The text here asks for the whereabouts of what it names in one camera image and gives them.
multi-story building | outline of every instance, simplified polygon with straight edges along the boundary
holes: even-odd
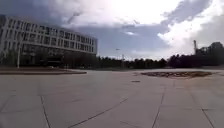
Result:
[[[22,55],[32,53],[35,56],[37,51],[48,55],[64,52],[96,55],[97,39],[45,23],[0,15],[0,54],[18,52],[19,48]]]

ground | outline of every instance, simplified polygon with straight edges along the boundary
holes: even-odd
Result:
[[[0,128],[224,127],[224,71],[190,79],[87,72],[1,75]]]

blue sky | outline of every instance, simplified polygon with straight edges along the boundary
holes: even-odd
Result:
[[[0,0],[0,13],[98,38],[98,55],[168,58],[224,42],[224,0]]]

white cloud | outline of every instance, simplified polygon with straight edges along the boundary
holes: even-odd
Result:
[[[125,34],[129,35],[129,36],[137,36],[137,33],[134,32],[124,32]]]
[[[185,0],[45,0],[51,15],[71,24],[115,26],[159,24],[164,14],[174,11]]]
[[[193,40],[199,41],[199,45],[202,46],[216,41],[217,35],[223,37],[221,33],[224,31],[220,27],[220,24],[224,23],[223,5],[224,0],[212,0],[210,6],[192,20],[187,19],[180,23],[174,22],[168,25],[169,31],[159,33],[158,37],[164,40],[170,48],[154,53],[155,56],[190,54],[193,53]]]

window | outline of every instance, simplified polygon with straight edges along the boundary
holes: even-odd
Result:
[[[31,31],[33,31],[35,28],[34,28],[34,24],[32,24],[32,28],[31,28]]]
[[[30,23],[27,23],[27,25],[26,25],[26,31],[30,31],[30,28],[31,28],[31,24]]]
[[[7,41],[5,41],[5,43],[4,43],[4,50],[6,50],[7,49]]]
[[[72,38],[73,38],[73,36],[72,36],[72,34],[70,34],[70,40],[72,40]]]
[[[63,42],[64,42],[64,41],[63,41],[63,40],[61,40],[61,47],[63,46]]]
[[[44,26],[40,26],[39,33],[43,34],[44,33],[44,30],[45,30],[45,27]]]
[[[60,41],[61,41],[61,40],[60,40],[60,39],[58,39],[58,46],[60,46]]]
[[[64,47],[65,47],[65,48],[68,48],[68,47],[69,47],[69,42],[66,41],[66,40],[64,41]]]
[[[65,33],[65,39],[70,39],[70,33],[68,32]]]
[[[10,49],[11,48],[11,43],[9,42],[9,47],[8,47],[8,49]]]
[[[3,30],[0,29],[0,39],[1,39],[1,37],[2,37],[2,33],[3,33]]]
[[[49,35],[49,34],[50,34],[50,28],[49,28],[49,27],[46,27],[45,34],[47,34],[47,35]]]
[[[60,31],[60,37],[64,38],[64,32],[63,31]]]
[[[17,21],[16,29],[19,29],[20,23],[21,23],[20,21]]]
[[[73,35],[73,39],[72,40],[75,40],[75,35]]]
[[[12,28],[14,28],[15,25],[16,25],[16,21],[14,20],[12,24]]]
[[[36,38],[36,35],[35,35],[35,34],[30,34],[30,39],[29,39],[29,41],[30,41],[30,42],[34,42],[34,41],[35,41],[35,38]]]
[[[21,26],[20,26],[20,29],[21,29],[21,30],[23,29],[23,24],[24,24],[24,23],[22,22],[22,23],[21,23]]]
[[[41,44],[43,43],[43,40],[44,40],[44,37],[41,36],[41,38],[40,38],[40,43],[41,43]]]
[[[37,31],[37,25],[35,25],[35,28],[34,28],[34,32],[36,32]]]
[[[56,45],[56,38],[51,39],[51,45]]]
[[[10,32],[9,32],[9,39],[11,39],[12,38],[12,30],[10,30]]]
[[[19,50],[19,47],[20,47],[20,43],[17,44],[17,51]]]
[[[21,32],[17,33],[17,40],[20,40]]]
[[[50,37],[44,37],[44,44],[50,44]]]
[[[84,45],[83,44],[81,44],[81,48],[80,48],[81,50],[84,50]]]
[[[37,36],[37,43],[40,43],[40,35]]]
[[[79,35],[77,36],[77,41],[81,41],[81,37]]]
[[[6,33],[5,33],[5,38],[6,38],[6,39],[8,38],[8,30],[7,30]]]
[[[91,46],[89,46],[88,51],[91,52]]]
[[[17,37],[17,31],[15,31],[14,40],[16,40],[16,37]]]
[[[24,41],[28,41],[28,38],[29,38],[29,33],[25,33],[25,34],[24,34],[24,38],[23,38],[23,40],[24,40]]]
[[[13,45],[12,45],[12,50],[14,51],[16,48],[16,42],[13,42]]]
[[[9,27],[9,28],[11,28],[11,26],[12,26],[12,22],[13,22],[12,19],[10,19],[10,20],[9,20],[9,24],[8,24],[8,27]]]
[[[70,43],[70,48],[74,48],[74,45],[75,45],[75,43],[74,42],[71,42]]]

